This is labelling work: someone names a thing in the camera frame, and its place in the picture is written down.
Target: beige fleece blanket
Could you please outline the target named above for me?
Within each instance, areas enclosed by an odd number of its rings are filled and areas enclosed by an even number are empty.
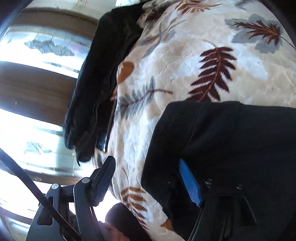
[[[177,241],[182,238],[162,207],[141,187],[149,143],[165,107],[183,100],[296,107],[296,49],[258,1],[162,2],[141,16],[143,34],[119,66],[106,155],[116,159],[116,198],[152,240]]]

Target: black jacket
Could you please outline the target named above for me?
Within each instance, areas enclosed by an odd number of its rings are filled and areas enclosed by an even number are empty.
[[[76,150],[78,161],[88,161],[95,146],[105,147],[117,68],[142,34],[136,24],[142,6],[115,8],[98,22],[64,123],[65,145]]]
[[[187,240],[199,208],[183,186],[180,158],[197,180],[242,184],[265,240],[276,241],[292,219],[296,211],[296,109],[238,102],[167,106],[154,130],[141,184],[161,204],[174,230]],[[283,240],[296,240],[295,220],[296,216],[288,227],[294,234]]]

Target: blanket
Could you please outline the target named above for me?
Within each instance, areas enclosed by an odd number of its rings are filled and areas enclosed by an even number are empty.
[[[142,187],[153,130],[174,101],[296,107],[296,48],[256,0],[164,1],[143,14],[143,33],[119,65],[108,151],[114,195],[152,240],[183,240]]]

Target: human hand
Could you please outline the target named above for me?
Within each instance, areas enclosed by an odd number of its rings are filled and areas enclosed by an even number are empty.
[[[104,223],[106,229],[110,233],[111,241],[130,241],[129,238],[123,235],[122,232],[119,232],[109,223]]]

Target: blue gripper pad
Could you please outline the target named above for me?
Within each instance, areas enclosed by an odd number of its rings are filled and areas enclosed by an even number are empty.
[[[185,161],[181,158],[179,160],[179,172],[185,184],[186,190],[191,198],[198,207],[202,204],[202,197],[200,195],[200,187],[191,173],[189,167],[186,165]]]

